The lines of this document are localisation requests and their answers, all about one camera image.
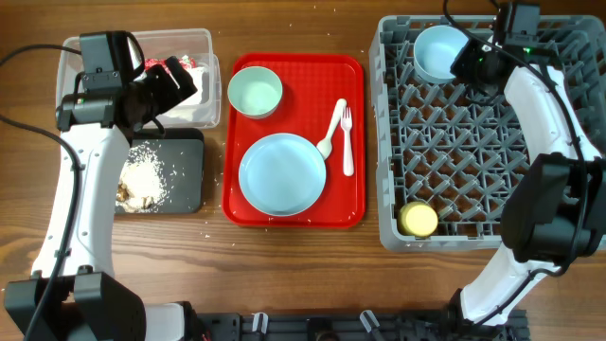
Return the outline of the light green bowl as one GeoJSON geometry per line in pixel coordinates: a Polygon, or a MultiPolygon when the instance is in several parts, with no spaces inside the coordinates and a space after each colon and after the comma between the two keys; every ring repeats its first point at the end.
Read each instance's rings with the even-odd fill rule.
{"type": "Polygon", "coordinates": [[[245,117],[262,119],[277,109],[283,96],[283,84],[273,70],[249,66],[232,77],[227,96],[231,106],[245,117]]]}

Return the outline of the white napkin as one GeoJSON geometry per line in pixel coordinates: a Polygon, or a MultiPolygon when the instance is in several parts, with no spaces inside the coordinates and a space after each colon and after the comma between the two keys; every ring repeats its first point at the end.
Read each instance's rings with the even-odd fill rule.
{"type": "Polygon", "coordinates": [[[179,103],[176,107],[166,112],[166,117],[185,118],[191,116],[201,104],[207,101],[209,92],[207,90],[208,81],[205,80],[205,77],[209,75],[208,66],[203,64],[202,66],[197,66],[194,69],[185,69],[185,71],[191,76],[193,84],[196,88],[196,92],[183,102],[179,103]]]}

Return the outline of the yellow plastic cup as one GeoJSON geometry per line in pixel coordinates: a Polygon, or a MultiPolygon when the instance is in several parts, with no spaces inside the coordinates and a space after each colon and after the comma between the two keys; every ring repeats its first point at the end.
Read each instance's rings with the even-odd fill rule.
{"type": "Polygon", "coordinates": [[[438,216],[429,205],[411,202],[401,208],[398,223],[400,233],[425,238],[436,231],[438,216]]]}

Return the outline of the light blue plate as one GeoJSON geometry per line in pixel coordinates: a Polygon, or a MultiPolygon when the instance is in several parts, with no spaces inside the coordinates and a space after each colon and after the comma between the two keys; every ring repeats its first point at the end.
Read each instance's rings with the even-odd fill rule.
{"type": "Polygon", "coordinates": [[[244,199],[274,217],[294,216],[312,207],[327,179],[325,161],[316,147],[289,133],[259,139],[245,152],[238,170],[244,199]]]}

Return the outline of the white plastic spoon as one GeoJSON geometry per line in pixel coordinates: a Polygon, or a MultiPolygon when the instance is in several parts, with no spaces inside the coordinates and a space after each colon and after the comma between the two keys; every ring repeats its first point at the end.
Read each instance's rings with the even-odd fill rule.
{"type": "Polygon", "coordinates": [[[332,142],[331,139],[333,134],[337,128],[337,125],[340,122],[341,116],[345,112],[347,107],[347,101],[345,99],[338,99],[335,103],[335,106],[332,111],[332,115],[330,118],[330,124],[325,136],[316,144],[317,150],[322,155],[323,159],[326,160],[330,153],[332,152],[332,142]]]}

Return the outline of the white plastic fork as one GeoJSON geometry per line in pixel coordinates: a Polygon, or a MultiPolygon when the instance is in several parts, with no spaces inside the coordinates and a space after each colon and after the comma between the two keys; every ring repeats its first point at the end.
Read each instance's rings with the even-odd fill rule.
{"type": "Polygon", "coordinates": [[[348,106],[345,108],[344,113],[342,114],[340,125],[344,134],[343,173],[345,176],[352,176],[354,173],[354,161],[350,137],[350,131],[352,128],[352,114],[348,106]]]}

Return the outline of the light blue bowl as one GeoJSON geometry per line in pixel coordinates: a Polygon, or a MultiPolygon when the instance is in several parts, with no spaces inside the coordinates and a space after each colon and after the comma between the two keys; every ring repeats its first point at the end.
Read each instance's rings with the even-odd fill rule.
{"type": "Polygon", "coordinates": [[[418,76],[434,84],[447,83],[455,78],[451,66],[469,38],[451,26],[424,29],[413,46],[414,67],[418,76]]]}

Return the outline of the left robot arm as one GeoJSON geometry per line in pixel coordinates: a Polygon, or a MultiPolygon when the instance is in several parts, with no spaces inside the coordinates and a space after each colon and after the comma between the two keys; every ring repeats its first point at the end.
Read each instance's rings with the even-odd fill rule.
{"type": "Polygon", "coordinates": [[[80,73],[81,93],[62,99],[55,140],[64,158],[51,221],[27,280],[13,281],[5,308],[26,340],[201,340],[186,301],[146,305],[113,275],[118,180],[136,130],[193,95],[171,56],[143,80],[134,70],[80,73]]]}

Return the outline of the red strawberry candy wrapper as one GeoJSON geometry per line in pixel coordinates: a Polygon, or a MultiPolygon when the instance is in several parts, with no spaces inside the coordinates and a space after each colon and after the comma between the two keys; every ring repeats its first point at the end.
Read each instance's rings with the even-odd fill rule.
{"type": "MultiPolygon", "coordinates": [[[[181,64],[181,66],[186,69],[194,69],[197,67],[197,63],[195,62],[194,59],[190,58],[188,55],[184,55],[180,58],[178,58],[178,62],[179,64],[181,64]]],[[[149,70],[151,69],[153,66],[156,65],[161,65],[167,72],[169,72],[169,69],[166,65],[166,61],[165,60],[161,60],[161,59],[146,59],[145,62],[145,70],[149,70]]]]}

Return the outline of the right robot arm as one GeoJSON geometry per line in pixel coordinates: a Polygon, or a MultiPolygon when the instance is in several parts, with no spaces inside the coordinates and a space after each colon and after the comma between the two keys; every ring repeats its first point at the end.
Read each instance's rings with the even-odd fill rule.
{"type": "Polygon", "coordinates": [[[451,66],[458,78],[497,88],[520,123],[529,169],[501,213],[502,243],[448,307],[453,331],[505,324],[542,279],[593,255],[605,233],[605,158],[586,137],[548,49],[472,40],[451,66]]]}

